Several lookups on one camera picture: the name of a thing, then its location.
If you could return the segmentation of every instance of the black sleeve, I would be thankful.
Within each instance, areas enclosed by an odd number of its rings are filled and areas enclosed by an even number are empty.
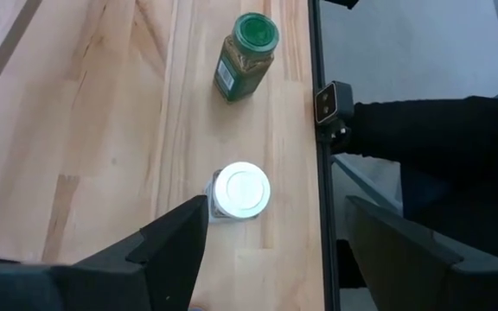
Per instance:
[[[429,175],[465,181],[498,166],[498,99],[356,104],[351,136],[334,153],[373,156]]]

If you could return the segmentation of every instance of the white cap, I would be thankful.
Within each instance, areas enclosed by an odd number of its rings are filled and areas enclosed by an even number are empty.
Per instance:
[[[235,219],[259,215],[270,199],[270,182],[258,166],[236,162],[222,169],[214,182],[214,203]]]

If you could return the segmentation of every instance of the wooden countertop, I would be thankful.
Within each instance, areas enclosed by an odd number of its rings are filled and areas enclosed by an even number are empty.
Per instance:
[[[321,310],[322,250],[306,0],[44,0],[0,77],[0,257],[74,263],[259,165],[271,203],[211,225],[193,303]],[[247,11],[278,25],[245,102],[212,83]]]

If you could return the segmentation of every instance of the white jar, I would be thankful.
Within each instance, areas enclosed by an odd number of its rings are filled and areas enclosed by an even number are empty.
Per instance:
[[[255,219],[270,199],[265,172],[248,162],[236,162],[214,172],[207,183],[209,222]]]

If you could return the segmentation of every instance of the green cap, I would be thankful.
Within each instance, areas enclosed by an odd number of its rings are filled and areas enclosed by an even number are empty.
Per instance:
[[[268,55],[279,40],[280,34],[274,22],[259,13],[246,13],[233,26],[233,42],[242,54]]]

